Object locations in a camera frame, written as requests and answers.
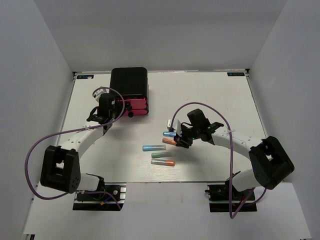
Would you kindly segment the pink top drawer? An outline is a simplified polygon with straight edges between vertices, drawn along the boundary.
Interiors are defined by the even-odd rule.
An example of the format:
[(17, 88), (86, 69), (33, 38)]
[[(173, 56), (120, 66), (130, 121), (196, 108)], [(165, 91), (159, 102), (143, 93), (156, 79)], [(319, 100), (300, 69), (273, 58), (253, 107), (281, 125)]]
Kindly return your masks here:
[(130, 101), (132, 105), (147, 105), (147, 99), (142, 95), (117, 95), (118, 102)]

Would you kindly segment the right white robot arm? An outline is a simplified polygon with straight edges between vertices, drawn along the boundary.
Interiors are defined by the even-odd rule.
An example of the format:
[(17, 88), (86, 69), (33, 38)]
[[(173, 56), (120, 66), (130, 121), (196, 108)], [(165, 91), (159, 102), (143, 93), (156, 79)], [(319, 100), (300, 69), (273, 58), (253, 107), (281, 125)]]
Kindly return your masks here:
[(214, 146), (230, 149), (250, 161), (251, 168), (234, 173), (225, 181), (226, 195), (236, 200), (244, 191), (264, 187), (273, 190), (294, 170), (294, 164), (279, 140), (274, 136), (254, 138), (231, 131), (220, 122), (211, 123), (200, 109), (187, 114), (189, 126), (176, 120), (169, 128), (175, 132), (178, 147), (188, 149), (194, 140), (202, 140)]

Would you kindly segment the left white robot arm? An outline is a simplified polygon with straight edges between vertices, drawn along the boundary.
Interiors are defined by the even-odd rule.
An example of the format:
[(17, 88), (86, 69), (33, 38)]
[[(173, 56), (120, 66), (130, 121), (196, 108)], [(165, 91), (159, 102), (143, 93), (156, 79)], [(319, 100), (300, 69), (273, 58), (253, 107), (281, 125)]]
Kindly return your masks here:
[(98, 98), (98, 106), (91, 110), (86, 119), (84, 130), (77, 130), (58, 146), (50, 145), (46, 148), (40, 184), (69, 194), (88, 191), (96, 200), (103, 198), (106, 193), (103, 178), (82, 173), (80, 159), (90, 146), (107, 133), (113, 122), (131, 110), (132, 104), (128, 101), (103, 93)]

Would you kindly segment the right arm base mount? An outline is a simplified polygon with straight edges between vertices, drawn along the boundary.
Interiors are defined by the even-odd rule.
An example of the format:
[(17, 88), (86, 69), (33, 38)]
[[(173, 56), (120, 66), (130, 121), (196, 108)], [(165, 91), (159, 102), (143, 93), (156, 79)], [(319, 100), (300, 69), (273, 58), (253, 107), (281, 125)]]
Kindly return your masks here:
[[(235, 212), (241, 203), (250, 193), (250, 189), (237, 191), (232, 188), (232, 211)], [(209, 210), (211, 213), (227, 213), (229, 212), (229, 186), (225, 184), (210, 184), (204, 191), (208, 196)], [(248, 200), (244, 203), (239, 212), (256, 212), (257, 205), (253, 203), (256, 200), (255, 194), (252, 193)]]

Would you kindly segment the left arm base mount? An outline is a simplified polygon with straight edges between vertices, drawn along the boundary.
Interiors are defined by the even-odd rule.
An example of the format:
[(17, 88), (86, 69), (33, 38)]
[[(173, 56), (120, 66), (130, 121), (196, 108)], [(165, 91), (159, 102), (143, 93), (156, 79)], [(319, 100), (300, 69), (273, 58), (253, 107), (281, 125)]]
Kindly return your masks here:
[(105, 183), (101, 193), (77, 192), (73, 201), (73, 211), (118, 212), (126, 199), (126, 183)]

